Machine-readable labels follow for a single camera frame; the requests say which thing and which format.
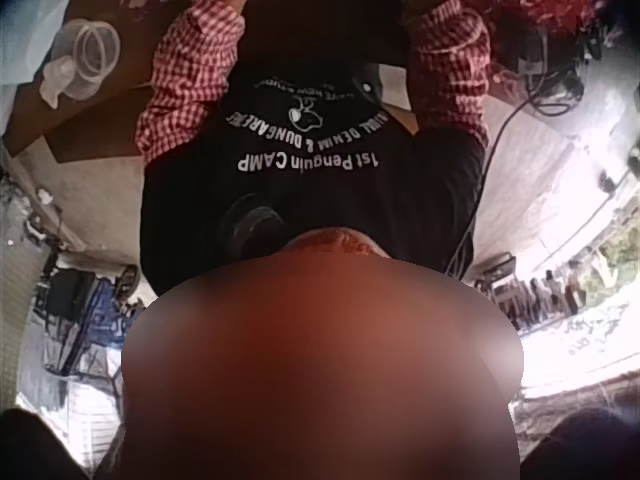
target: shirt sleeve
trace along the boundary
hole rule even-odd
[[[138,119],[145,165],[198,134],[227,92],[244,19],[219,0],[196,0],[169,27],[153,59],[153,96]]]
[[[489,34],[480,16],[447,0],[405,21],[411,40],[408,90],[420,130],[454,127],[488,143],[482,100],[488,91]]]

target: black cable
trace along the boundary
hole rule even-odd
[[[622,185],[622,182],[624,182],[631,173],[632,173],[631,169],[627,169],[627,171],[624,172],[624,175],[622,175],[622,178],[620,178],[618,183],[616,183],[616,186],[615,186],[615,189],[613,190],[613,192],[616,192],[618,190],[618,188],[620,188],[620,185]],[[576,238],[578,236],[578,234],[580,232],[582,232],[582,230],[584,230],[585,227],[587,225],[589,225],[593,221],[594,218],[596,218],[596,216],[602,211],[602,209],[605,207],[605,205],[607,205],[607,203],[609,203],[611,201],[611,199],[613,199],[613,197],[614,197],[613,192],[611,194],[609,194],[607,196],[607,198],[605,198],[604,201],[600,204],[600,206],[591,214],[591,216],[589,218],[587,218],[575,232],[573,232],[573,235],[571,235],[567,240],[565,240],[564,243],[562,243],[562,245],[560,245],[558,248],[556,248],[553,252],[549,252],[549,256],[547,258],[545,258],[543,261],[541,261],[538,265],[536,265],[536,268],[534,268],[534,270],[539,269],[547,260],[552,259],[553,256],[556,253],[558,253],[560,250],[562,250],[571,240]]]
[[[557,74],[558,74],[558,72],[555,72],[555,73],[551,74],[550,78],[553,78]],[[496,151],[498,149],[498,145],[500,144],[500,140],[502,139],[502,136],[504,135],[505,130],[507,129],[507,127],[509,126],[511,121],[518,115],[518,113],[520,113],[527,105],[529,105],[530,103],[535,101],[537,98],[539,98],[540,96],[542,96],[545,93],[547,93],[552,88],[556,87],[558,84],[563,82],[565,80],[565,78],[566,78],[566,75],[565,76],[561,76],[556,81],[551,82],[546,88],[541,88],[537,92],[534,92],[533,94],[530,94],[529,98],[527,98],[527,100],[522,102],[513,112],[511,112],[511,114],[507,117],[507,119],[502,124],[502,127],[500,127],[500,131],[498,132],[498,135],[496,136],[496,140],[495,140],[495,142],[493,142],[493,146],[491,147],[491,153],[489,154],[489,157],[488,157],[487,162],[485,164],[484,172],[482,173],[482,179],[480,181],[480,190],[478,191],[478,196],[476,198],[476,202],[475,202],[475,204],[473,206],[473,209],[471,210],[471,214],[469,215],[469,221],[467,222],[467,225],[465,226],[464,233],[462,234],[462,237],[460,238],[460,241],[458,242],[458,244],[456,246],[456,249],[454,250],[454,252],[451,255],[451,257],[449,258],[449,261],[447,262],[447,268],[444,271],[445,275],[449,275],[451,273],[451,268],[453,267],[453,264],[456,261],[456,258],[458,258],[458,254],[460,253],[460,249],[462,248],[462,246],[464,245],[464,242],[466,241],[467,237],[469,236],[469,233],[471,231],[471,227],[473,226],[473,222],[475,221],[476,216],[478,214],[478,209],[480,208],[480,201],[482,200],[482,194],[484,193],[484,187],[485,187],[485,185],[487,183],[487,176],[489,174],[489,169],[491,168],[491,164],[493,163],[493,158],[495,157]]]

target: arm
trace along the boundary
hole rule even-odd
[[[405,18],[407,86],[420,130],[453,127],[486,148],[482,99],[490,45],[482,19],[460,0],[405,0]]]
[[[407,86],[419,127],[416,153],[425,160],[418,162],[418,175],[429,186],[423,201],[436,239],[434,265],[462,278],[473,260],[473,226],[445,270],[482,182],[489,35],[480,17],[463,9],[460,0],[405,0],[405,18],[411,39]]]
[[[226,93],[245,2],[195,0],[169,27],[153,59],[153,97],[138,119],[136,143],[145,165],[193,140]]]

